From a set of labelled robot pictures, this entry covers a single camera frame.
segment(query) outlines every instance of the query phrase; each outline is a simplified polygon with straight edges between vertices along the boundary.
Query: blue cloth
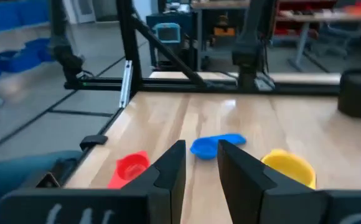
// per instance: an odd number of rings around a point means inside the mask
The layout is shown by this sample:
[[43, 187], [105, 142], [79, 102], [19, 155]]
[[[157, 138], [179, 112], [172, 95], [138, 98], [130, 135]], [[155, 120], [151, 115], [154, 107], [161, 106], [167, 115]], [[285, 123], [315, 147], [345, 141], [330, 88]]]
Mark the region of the blue cloth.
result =
[[78, 160], [81, 155], [80, 151], [62, 151], [0, 161], [0, 198], [20, 187], [31, 174], [49, 171], [57, 161]]

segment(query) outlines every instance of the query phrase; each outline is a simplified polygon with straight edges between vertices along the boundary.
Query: black container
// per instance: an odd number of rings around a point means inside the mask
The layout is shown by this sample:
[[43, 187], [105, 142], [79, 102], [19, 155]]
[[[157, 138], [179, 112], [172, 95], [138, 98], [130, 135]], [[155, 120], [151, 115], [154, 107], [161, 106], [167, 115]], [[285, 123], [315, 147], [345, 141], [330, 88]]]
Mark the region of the black container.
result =
[[361, 69], [342, 73], [338, 110], [353, 118], [361, 118]]

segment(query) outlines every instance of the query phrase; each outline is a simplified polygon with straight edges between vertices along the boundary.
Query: red plastic cup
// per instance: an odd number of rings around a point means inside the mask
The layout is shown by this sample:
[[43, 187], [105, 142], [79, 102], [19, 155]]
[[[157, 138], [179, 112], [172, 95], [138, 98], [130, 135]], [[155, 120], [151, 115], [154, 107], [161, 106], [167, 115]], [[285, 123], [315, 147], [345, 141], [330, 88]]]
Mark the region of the red plastic cup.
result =
[[120, 189], [141, 175], [150, 166], [146, 151], [129, 154], [117, 160], [114, 175], [108, 184], [109, 189]]

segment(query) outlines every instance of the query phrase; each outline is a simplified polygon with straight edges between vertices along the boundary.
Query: gray floor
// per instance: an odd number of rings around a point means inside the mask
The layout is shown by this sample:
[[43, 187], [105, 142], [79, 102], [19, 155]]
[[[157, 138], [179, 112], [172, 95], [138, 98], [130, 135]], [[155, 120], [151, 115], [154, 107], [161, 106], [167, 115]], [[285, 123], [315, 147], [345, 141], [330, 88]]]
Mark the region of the gray floor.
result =
[[[124, 55], [118, 24], [82, 24], [73, 26], [73, 44], [86, 58], [85, 69], [95, 74], [102, 72]], [[4, 49], [21, 48], [25, 40], [49, 36], [48, 27], [21, 34], [1, 34], [0, 42], [6, 42]], [[17, 38], [17, 42], [8, 43]], [[145, 39], [138, 34], [139, 44]], [[143, 76], [150, 74], [148, 44], [139, 48]], [[269, 52], [270, 72], [296, 72], [287, 63], [295, 54], [295, 48], [273, 48]], [[329, 56], [321, 58], [332, 72], [340, 72], [351, 65], [361, 66], [361, 54], [352, 55], [347, 61]], [[210, 70], [236, 71], [230, 55], [212, 59]], [[310, 72], [321, 72], [315, 65], [304, 59], [302, 64]], [[124, 60], [108, 69], [101, 77], [121, 77]], [[64, 90], [64, 77], [57, 63], [44, 63], [24, 73], [4, 75], [0, 78], [0, 94], [6, 104], [0, 108], [0, 139], [43, 112], [58, 100], [71, 93]], [[119, 92], [78, 91], [56, 106], [55, 110], [73, 110], [97, 113], [114, 113], [118, 109]], [[25, 155], [43, 154], [61, 150], [79, 150], [79, 142], [88, 134], [96, 134], [108, 118], [47, 113], [13, 138], [0, 145], [0, 160]]]

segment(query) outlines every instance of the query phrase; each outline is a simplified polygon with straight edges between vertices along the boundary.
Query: yellow bowl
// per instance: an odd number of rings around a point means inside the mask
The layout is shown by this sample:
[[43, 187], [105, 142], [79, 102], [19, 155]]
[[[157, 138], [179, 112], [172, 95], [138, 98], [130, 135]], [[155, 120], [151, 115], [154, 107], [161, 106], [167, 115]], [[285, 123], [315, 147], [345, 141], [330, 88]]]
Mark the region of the yellow bowl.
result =
[[261, 162], [278, 172], [316, 189], [316, 174], [313, 167], [303, 158], [282, 149], [273, 149]]

